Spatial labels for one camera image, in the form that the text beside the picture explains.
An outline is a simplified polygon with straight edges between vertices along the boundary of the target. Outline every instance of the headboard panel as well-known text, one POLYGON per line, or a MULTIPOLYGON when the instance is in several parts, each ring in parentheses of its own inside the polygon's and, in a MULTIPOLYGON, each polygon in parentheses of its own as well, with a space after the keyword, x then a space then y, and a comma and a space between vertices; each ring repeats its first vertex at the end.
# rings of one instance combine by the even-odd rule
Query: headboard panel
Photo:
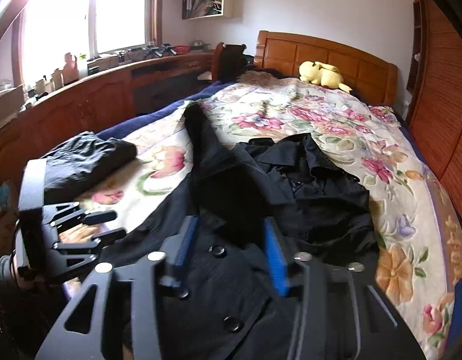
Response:
POLYGON ((254 65, 299 76, 304 61, 323 62, 339 68, 344 83, 371 104, 393 105, 398 68, 374 55, 345 44, 312 36, 259 31, 254 65))

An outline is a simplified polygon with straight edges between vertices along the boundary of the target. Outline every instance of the floral blanket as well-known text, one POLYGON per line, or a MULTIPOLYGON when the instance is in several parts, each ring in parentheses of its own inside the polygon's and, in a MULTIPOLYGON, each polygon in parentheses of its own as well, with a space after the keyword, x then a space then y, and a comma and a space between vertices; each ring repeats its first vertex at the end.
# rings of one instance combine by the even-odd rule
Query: floral blanket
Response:
MULTIPOLYGON (((462 232, 448 194, 417 158, 393 111, 367 107, 340 90, 253 71, 199 102, 225 145, 311 133, 337 166, 360 179, 370 192, 381 250, 376 281, 427 358, 437 359, 454 285, 462 278, 462 232)), ((183 111, 126 137, 137 145, 137 159, 78 198, 90 210, 112 205, 118 219, 109 228, 136 228, 191 169, 183 111)))

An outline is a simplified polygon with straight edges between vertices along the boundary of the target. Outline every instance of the pikachu plush toy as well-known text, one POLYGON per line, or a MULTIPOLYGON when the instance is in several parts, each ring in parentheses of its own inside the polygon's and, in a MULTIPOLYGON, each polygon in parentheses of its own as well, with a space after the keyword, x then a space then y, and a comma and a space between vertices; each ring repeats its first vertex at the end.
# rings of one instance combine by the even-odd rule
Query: pikachu plush toy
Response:
POLYGON ((351 88, 343 84, 343 76, 336 66, 322 64, 321 62, 303 62, 299 66, 300 80, 303 83, 312 83, 314 85, 327 86, 331 89, 341 89, 346 93, 351 88))

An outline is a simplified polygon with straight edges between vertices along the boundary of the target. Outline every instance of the bed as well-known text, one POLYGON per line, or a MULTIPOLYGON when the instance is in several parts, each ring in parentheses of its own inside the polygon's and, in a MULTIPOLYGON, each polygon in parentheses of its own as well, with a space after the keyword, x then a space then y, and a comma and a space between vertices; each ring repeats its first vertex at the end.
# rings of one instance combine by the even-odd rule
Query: bed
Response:
MULTIPOLYGON (((214 79, 232 70, 223 66, 224 49, 220 44, 216 50, 214 79)), ((380 246, 378 285, 427 358, 437 359, 446 345, 454 286, 462 278, 462 228, 448 194, 389 107, 396 93, 396 66, 340 43, 288 33, 261 31, 256 50, 256 69, 237 81, 217 80, 157 115, 100 133, 134 143, 138 157, 78 200, 86 209, 116 210, 118 218, 108 228, 132 231, 140 225, 192 167, 192 147, 181 120, 189 101, 201 104, 228 147, 251 138, 278 141, 311 133, 336 165, 369 190, 380 246), (306 60, 337 66, 345 84, 369 105, 340 90, 289 77, 306 60)))

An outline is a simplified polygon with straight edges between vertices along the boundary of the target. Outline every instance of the window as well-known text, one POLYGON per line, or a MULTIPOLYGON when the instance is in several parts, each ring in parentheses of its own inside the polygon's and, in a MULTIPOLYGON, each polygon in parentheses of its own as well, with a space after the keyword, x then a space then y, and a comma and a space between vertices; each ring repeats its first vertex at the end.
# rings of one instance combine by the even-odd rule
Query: window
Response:
POLYGON ((62 68, 66 53, 88 58, 156 41, 148 23, 153 0, 29 0, 21 66, 25 84, 62 68))

